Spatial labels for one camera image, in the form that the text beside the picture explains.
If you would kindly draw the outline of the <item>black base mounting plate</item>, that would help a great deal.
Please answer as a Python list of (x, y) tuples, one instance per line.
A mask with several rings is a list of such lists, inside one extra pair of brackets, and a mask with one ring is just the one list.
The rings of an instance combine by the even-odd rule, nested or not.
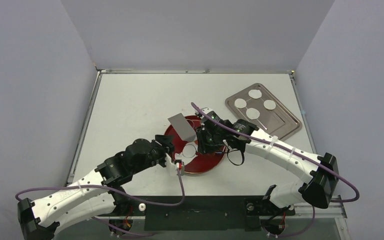
[(294, 210), (278, 208), (262, 195), (258, 196), (188, 196), (179, 206), (146, 205), (139, 210), (139, 202), (127, 200), (111, 213), (112, 220), (126, 216), (144, 220), (145, 231), (224, 231), (242, 229), (260, 231), (268, 218), (293, 216)]

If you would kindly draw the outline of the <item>white dough piece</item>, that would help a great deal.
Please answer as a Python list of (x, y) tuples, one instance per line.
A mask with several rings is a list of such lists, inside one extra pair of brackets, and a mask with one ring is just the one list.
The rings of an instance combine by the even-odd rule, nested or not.
[(183, 152), (180, 152), (180, 153), (177, 153), (177, 152), (174, 152), (173, 153), (173, 162), (184, 162), (185, 160), (185, 156), (183, 155)]

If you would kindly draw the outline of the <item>aluminium frame rail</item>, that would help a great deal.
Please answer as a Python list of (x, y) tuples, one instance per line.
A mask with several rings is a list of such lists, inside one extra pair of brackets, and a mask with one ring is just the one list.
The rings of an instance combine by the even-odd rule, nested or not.
[(161, 206), (147, 204), (142, 209), (142, 203), (136, 200), (126, 200), (115, 203), (109, 200), (98, 200), (101, 207), (107, 206), (109, 209), (99, 210), (97, 207), (90, 207), (86, 201), (83, 205), (91, 214), (86, 214), (85, 218), (109, 218), (137, 219), (143, 217), (149, 221), (151, 219), (180, 219), (204, 221), (209, 219), (224, 218), (268, 218), (279, 213), (281, 209), (262, 196), (188, 196), (179, 206)]

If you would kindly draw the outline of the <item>round cut dough wrapper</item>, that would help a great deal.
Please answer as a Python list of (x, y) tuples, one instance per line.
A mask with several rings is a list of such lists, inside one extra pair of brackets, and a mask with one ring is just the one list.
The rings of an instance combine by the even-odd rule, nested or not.
[(193, 144), (187, 144), (184, 146), (181, 154), (185, 158), (194, 158), (196, 156), (197, 149), (196, 146)]

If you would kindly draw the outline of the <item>white dumpling wrapper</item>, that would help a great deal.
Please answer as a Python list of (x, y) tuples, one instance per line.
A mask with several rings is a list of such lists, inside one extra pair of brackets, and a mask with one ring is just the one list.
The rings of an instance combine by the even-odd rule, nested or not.
[(260, 111), (255, 108), (248, 108), (245, 113), (250, 120), (257, 120), (260, 117)]
[(248, 91), (248, 95), (253, 99), (260, 99), (262, 97), (262, 92), (258, 89), (251, 89)]
[(247, 101), (244, 100), (243, 98), (237, 98), (234, 101), (234, 106), (238, 109), (243, 109), (247, 107)]
[(272, 111), (277, 107), (277, 104), (274, 100), (269, 99), (263, 102), (263, 106), (265, 107), (265, 109)]

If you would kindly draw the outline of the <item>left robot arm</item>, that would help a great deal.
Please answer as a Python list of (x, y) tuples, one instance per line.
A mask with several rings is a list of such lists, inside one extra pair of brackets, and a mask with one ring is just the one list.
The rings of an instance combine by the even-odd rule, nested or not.
[(156, 135), (151, 141), (136, 139), (78, 181), (52, 188), (53, 193), (45, 197), (21, 199), (17, 193), (17, 218), (24, 239), (52, 240), (64, 228), (83, 220), (123, 215), (134, 202), (145, 203), (128, 195), (122, 186), (148, 168), (166, 168), (175, 151), (173, 139), (172, 135)]

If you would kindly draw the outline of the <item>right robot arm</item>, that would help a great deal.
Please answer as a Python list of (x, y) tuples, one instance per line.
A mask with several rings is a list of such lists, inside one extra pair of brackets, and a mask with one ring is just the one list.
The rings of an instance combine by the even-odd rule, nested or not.
[(263, 209), (274, 214), (279, 209), (308, 203), (319, 209), (329, 207), (338, 184), (336, 158), (330, 153), (317, 155), (292, 147), (240, 119), (235, 123), (216, 114), (203, 117), (196, 128), (197, 151), (212, 154), (222, 147), (261, 157), (294, 174), (298, 179), (285, 185), (272, 185), (262, 199)]

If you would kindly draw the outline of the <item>rectangular steel tray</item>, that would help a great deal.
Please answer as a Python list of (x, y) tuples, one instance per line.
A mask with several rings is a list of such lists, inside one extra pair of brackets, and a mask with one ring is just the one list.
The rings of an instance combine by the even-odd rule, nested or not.
[[(260, 90), (262, 97), (253, 99), (248, 95), (250, 90)], [(236, 108), (234, 102), (236, 99), (244, 99), (247, 102), (245, 108)], [(273, 100), (276, 102), (274, 110), (267, 110), (264, 107), (265, 100)], [(257, 125), (270, 135), (277, 136), (280, 140), (286, 140), (299, 130), (302, 129), (302, 122), (273, 95), (263, 84), (255, 83), (225, 99), (226, 107), (232, 112), (237, 119), (243, 119)], [(259, 110), (258, 119), (248, 119), (246, 110), (255, 108)]]

